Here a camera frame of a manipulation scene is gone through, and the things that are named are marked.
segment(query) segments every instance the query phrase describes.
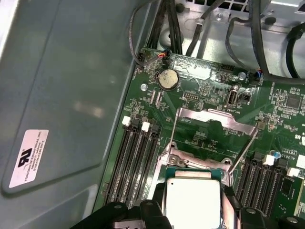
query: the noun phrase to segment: power cable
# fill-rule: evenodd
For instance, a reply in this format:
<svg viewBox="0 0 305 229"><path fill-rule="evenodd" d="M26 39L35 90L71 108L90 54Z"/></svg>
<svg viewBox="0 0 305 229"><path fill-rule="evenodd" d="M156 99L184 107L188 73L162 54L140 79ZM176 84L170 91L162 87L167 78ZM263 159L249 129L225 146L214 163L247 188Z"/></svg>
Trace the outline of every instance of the power cable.
<svg viewBox="0 0 305 229"><path fill-rule="evenodd" d="M203 20L206 20L208 18L208 16L210 16L210 14L212 13L213 10L215 10L216 8L218 8L221 4L224 3L225 0L216 0L205 12L204 14L200 17ZM190 44L190 46L188 47L187 51L186 51L186 56L191 56L195 46L197 44L197 42L199 41L199 37L200 37L200 33L202 31L202 25L197 24L196 28L195 28L195 32L193 35L193 39L192 42Z"/></svg>
<svg viewBox="0 0 305 229"><path fill-rule="evenodd" d="M262 29L261 29L261 0L249 0L249 20L251 22L251 38L253 51L256 57L258 64L263 72L263 78L267 81L272 81L275 83L284 83L284 84L305 84L305 79L291 79L285 78L278 75L270 74L268 65L266 62L266 57L264 54L264 44L262 38Z"/></svg>

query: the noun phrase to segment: sticker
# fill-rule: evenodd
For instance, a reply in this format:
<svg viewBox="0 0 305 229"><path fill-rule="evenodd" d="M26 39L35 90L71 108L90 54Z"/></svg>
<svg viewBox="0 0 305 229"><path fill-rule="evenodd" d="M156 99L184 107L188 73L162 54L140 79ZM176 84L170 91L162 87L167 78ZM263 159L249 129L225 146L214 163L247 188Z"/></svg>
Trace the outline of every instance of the sticker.
<svg viewBox="0 0 305 229"><path fill-rule="evenodd" d="M304 155L299 155L299 157L297 158L296 166L299 168L305 168L305 156Z"/></svg>
<svg viewBox="0 0 305 229"><path fill-rule="evenodd" d="M27 130L24 134L9 188L35 180L49 130Z"/></svg>

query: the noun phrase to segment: silver metal frame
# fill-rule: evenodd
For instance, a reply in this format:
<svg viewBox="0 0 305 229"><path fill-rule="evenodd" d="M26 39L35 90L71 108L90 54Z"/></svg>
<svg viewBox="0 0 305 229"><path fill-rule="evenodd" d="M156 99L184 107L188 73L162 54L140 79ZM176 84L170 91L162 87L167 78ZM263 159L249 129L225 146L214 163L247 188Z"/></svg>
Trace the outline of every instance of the silver metal frame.
<svg viewBox="0 0 305 229"><path fill-rule="evenodd" d="M173 136L179 118L189 118L201 122L208 122L210 120L219 121L223 127L243 132L246 135L250 136L250 138L243 146L240 153L237 155L235 161L233 162L233 165L224 164L211 159L200 160L198 158L191 156L189 153L178 150L176 147L172 147L175 146L173 142ZM224 177L222 182L228 186L231 186L233 184L232 172L234 171L234 169L236 169L237 165L244 157L245 153L247 152L250 145L254 141L257 133L258 133L258 129L255 126L238 123L235 121L234 117L231 114L226 112L217 111L213 109L208 109L207 111L202 110L199 112L188 110L185 108L178 109L173 125L170 142L167 145L167 147L164 149L163 153L158 157L158 162L152 178L152 184L149 191L148 199L153 197L153 192L157 185L158 177L162 166L167 166L167 165L178 166L178 167L202 168L202 169L220 168L224 172Z"/></svg>

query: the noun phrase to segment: white connector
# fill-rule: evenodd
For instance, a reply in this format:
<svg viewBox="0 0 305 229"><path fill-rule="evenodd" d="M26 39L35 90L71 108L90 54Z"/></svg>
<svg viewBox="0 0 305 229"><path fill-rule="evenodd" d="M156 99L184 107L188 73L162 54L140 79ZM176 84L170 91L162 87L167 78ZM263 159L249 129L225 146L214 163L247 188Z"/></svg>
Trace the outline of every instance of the white connector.
<svg viewBox="0 0 305 229"><path fill-rule="evenodd" d="M130 125L130 122L131 122L131 118L130 117L128 117L128 116L124 116L124 118L123 118L123 121L122 121L122 124L124 125L124 126L129 126Z"/></svg>
<svg viewBox="0 0 305 229"><path fill-rule="evenodd" d="M273 166L273 164L275 163L274 159L274 156L267 154L263 159L263 165Z"/></svg>
<svg viewBox="0 0 305 229"><path fill-rule="evenodd" d="M289 168L287 171L287 176L290 177L298 177L300 173L300 170L297 168Z"/></svg>
<svg viewBox="0 0 305 229"><path fill-rule="evenodd" d="M149 125L150 125L150 123L148 123L148 122L143 122L143 124L142 124L142 130L143 130L144 132L148 132L148 130L149 130Z"/></svg>

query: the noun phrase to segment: gray metal panel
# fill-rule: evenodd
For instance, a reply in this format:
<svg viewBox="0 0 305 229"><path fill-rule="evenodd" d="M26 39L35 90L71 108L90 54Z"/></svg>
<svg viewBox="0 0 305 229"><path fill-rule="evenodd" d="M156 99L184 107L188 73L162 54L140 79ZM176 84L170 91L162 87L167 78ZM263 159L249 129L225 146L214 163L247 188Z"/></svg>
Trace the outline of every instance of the gray metal panel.
<svg viewBox="0 0 305 229"><path fill-rule="evenodd" d="M127 26L139 2L20 1L0 62L1 229L68 228L91 213L132 70ZM139 12L135 37L153 14ZM36 179L10 189L27 129L50 131Z"/></svg>

